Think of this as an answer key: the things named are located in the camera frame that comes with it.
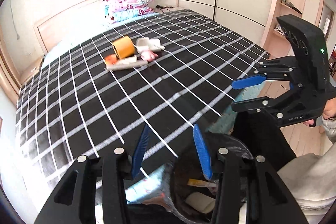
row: zipper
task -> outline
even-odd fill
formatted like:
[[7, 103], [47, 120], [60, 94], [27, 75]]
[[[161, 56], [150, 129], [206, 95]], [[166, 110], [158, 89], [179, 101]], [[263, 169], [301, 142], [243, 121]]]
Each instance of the zipper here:
[[330, 208], [332, 206], [334, 202], [324, 205], [324, 206], [314, 206], [314, 207], [310, 207], [310, 206], [305, 206], [305, 205], [300, 205], [301, 210], [310, 210], [310, 211], [319, 211], [319, 210], [323, 210], [323, 209], [327, 209]]

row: checkered bedspread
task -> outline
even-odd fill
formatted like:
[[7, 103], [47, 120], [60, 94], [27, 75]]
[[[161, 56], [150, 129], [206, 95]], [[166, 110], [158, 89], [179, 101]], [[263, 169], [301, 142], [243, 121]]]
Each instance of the checkered bedspread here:
[[[111, 41], [159, 38], [165, 50], [147, 66], [105, 70]], [[20, 91], [17, 140], [32, 172], [50, 189], [81, 154], [104, 156], [152, 129], [137, 180], [174, 160], [193, 125], [216, 122], [239, 94], [230, 83], [268, 58], [262, 48], [191, 10], [143, 18], [102, 33], [41, 70]]]

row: yellow cylinder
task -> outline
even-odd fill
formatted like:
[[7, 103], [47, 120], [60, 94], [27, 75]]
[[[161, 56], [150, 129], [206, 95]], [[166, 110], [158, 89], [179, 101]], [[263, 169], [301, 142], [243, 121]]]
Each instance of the yellow cylinder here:
[[132, 40], [128, 37], [122, 37], [112, 43], [113, 50], [115, 52], [115, 55], [119, 59], [123, 59], [126, 57], [133, 56], [135, 53], [135, 48], [133, 45]]

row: jacket sleeve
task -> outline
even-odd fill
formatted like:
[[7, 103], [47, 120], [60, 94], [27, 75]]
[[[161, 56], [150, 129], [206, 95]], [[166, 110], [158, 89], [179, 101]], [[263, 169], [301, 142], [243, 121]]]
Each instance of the jacket sleeve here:
[[332, 143], [336, 142], [336, 117], [325, 120], [322, 117], [323, 127], [325, 129], [325, 134]]

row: person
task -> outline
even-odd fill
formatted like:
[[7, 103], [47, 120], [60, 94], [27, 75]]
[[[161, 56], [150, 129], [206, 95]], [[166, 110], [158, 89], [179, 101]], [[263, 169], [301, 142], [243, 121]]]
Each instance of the person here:
[[[333, 143], [324, 155], [310, 153], [296, 157], [281, 130], [260, 113], [238, 113], [232, 133], [246, 144], [253, 156], [263, 155], [277, 170], [309, 224], [318, 224], [336, 197], [336, 98], [327, 101], [322, 123]], [[241, 207], [239, 224], [245, 221], [246, 204]]]

